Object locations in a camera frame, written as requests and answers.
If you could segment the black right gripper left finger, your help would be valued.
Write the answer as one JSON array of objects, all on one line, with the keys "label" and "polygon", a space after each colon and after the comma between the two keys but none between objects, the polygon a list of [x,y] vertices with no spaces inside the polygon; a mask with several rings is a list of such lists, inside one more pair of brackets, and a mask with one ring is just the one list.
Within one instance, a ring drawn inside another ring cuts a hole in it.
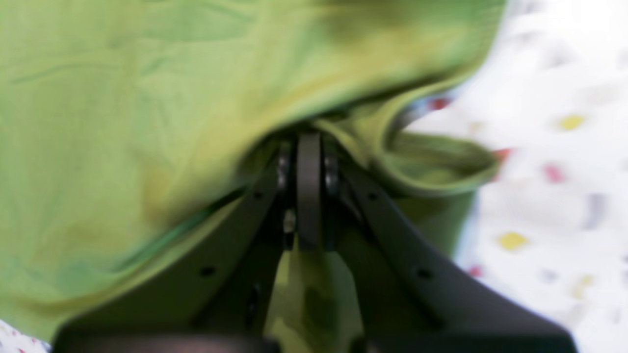
[{"label": "black right gripper left finger", "polygon": [[318,139],[287,141],[240,203],[166,270],[66,324],[54,353],[280,353],[264,325],[282,255],[318,246],[320,217],[297,205],[320,191]]}]

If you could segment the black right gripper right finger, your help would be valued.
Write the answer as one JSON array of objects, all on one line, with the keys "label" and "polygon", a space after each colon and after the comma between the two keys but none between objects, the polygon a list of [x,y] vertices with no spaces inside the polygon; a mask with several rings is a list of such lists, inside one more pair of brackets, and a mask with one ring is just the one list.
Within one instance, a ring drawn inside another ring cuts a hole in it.
[{"label": "black right gripper right finger", "polygon": [[328,235],[350,270],[363,334],[353,353],[575,353],[558,324],[460,270],[338,143],[321,143]]}]

